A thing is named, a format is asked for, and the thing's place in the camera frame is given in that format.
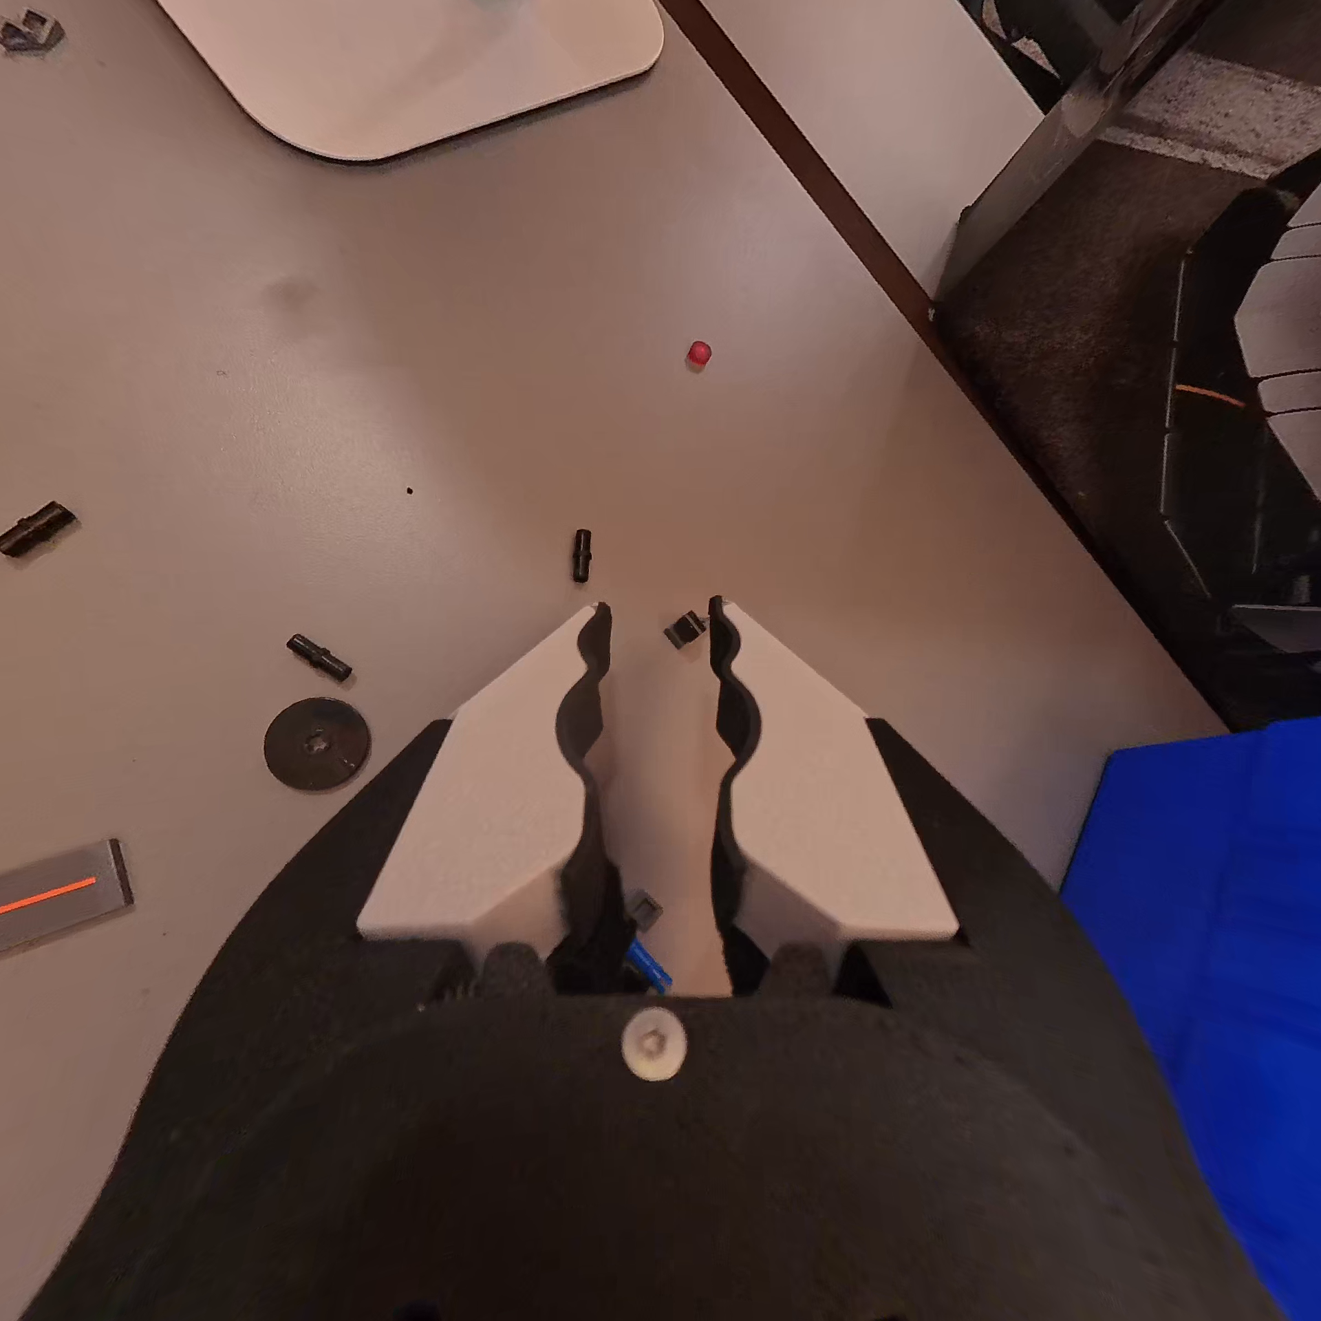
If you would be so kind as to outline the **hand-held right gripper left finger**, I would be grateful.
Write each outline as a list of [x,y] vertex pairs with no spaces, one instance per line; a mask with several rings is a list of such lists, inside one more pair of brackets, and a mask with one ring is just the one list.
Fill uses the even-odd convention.
[[555,982],[618,982],[621,879],[586,766],[603,733],[612,610],[591,603],[452,718],[356,915],[363,941],[529,946]]

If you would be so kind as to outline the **white book stand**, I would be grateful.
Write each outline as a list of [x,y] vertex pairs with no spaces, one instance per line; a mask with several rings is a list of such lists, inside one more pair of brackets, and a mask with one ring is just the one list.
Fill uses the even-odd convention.
[[262,130],[381,162],[608,91],[665,50],[655,2],[159,2]]

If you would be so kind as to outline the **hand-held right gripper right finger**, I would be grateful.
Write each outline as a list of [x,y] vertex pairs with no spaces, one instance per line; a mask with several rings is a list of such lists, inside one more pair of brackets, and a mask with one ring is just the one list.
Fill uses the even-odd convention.
[[731,982],[787,946],[833,980],[858,945],[948,945],[961,919],[865,712],[738,603],[709,602],[719,786],[712,896]]

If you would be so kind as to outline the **black lego disc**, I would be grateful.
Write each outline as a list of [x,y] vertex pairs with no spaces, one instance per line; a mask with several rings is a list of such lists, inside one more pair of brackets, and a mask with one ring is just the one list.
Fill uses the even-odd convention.
[[298,793],[349,786],[372,751],[368,721],[344,700],[307,697],[282,709],[267,727],[262,757],[270,774]]

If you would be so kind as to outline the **black lego set box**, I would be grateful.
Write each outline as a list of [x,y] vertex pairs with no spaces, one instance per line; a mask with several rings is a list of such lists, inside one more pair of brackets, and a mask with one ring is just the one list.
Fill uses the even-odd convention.
[[1320,715],[1320,2],[1221,5],[937,330],[1236,731]]

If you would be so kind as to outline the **grey lego tile red stripe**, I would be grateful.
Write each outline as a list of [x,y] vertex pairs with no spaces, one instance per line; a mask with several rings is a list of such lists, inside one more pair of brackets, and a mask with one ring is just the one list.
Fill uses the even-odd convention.
[[118,836],[2,870],[2,955],[135,907]]

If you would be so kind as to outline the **blue plastic bin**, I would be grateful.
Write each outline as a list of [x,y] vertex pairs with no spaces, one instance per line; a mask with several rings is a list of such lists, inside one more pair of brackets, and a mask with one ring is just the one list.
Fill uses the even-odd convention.
[[1320,1320],[1320,718],[1114,751],[1063,901],[1258,1277]]

